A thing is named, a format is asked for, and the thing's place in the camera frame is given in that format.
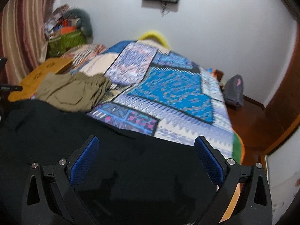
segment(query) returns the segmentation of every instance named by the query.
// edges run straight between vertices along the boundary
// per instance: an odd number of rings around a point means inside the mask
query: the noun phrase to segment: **bedspread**
[[[72,72],[105,73],[113,85],[89,116],[121,129],[194,145],[203,135],[232,157],[233,130],[218,81],[152,40],[122,41]]]

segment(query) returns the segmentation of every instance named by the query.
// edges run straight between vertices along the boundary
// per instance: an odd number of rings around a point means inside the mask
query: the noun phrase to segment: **cable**
[[[161,4],[161,15],[162,15],[162,16],[167,15],[167,14],[170,12],[170,10],[168,10],[168,12],[165,13],[166,7],[167,7],[167,5],[170,3],[170,1],[172,1],[172,0],[168,0],[167,2],[160,2],[160,4]]]

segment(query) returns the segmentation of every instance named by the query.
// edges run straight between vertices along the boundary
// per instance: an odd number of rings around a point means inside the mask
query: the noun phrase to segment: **orange item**
[[[68,20],[64,20],[64,21],[62,22],[62,26],[63,26],[63,27],[69,26],[69,21],[68,21]]]
[[[62,27],[60,33],[61,33],[61,35],[64,35],[64,34],[72,32],[74,30],[76,30],[75,26]]]
[[[72,61],[72,58],[49,58],[21,81],[23,90],[11,92],[8,100],[14,102],[31,98],[48,73],[62,73],[72,65]]]

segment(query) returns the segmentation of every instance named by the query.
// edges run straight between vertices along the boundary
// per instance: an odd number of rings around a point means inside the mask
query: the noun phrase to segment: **metal bolt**
[[[234,165],[236,162],[235,162],[235,160],[229,158],[229,159],[227,160],[227,163],[228,163],[229,165]]]
[[[59,160],[59,165],[65,165],[67,163],[67,160],[66,159],[61,159]]]
[[[262,164],[261,163],[256,163],[256,166],[258,167],[258,168],[262,168],[263,166],[262,166]]]
[[[38,163],[37,162],[35,162],[35,163],[33,163],[32,165],[31,165],[31,168],[37,168],[38,167]]]

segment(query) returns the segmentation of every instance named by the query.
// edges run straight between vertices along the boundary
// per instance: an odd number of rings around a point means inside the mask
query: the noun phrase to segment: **white wall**
[[[284,77],[297,24],[281,0],[180,0],[161,16],[160,3],[142,0],[58,0],[91,16],[94,43],[112,46],[161,32],[170,47],[225,80],[241,74],[244,94],[267,104]]]
[[[288,209],[300,187],[300,129],[267,158],[273,224]]]

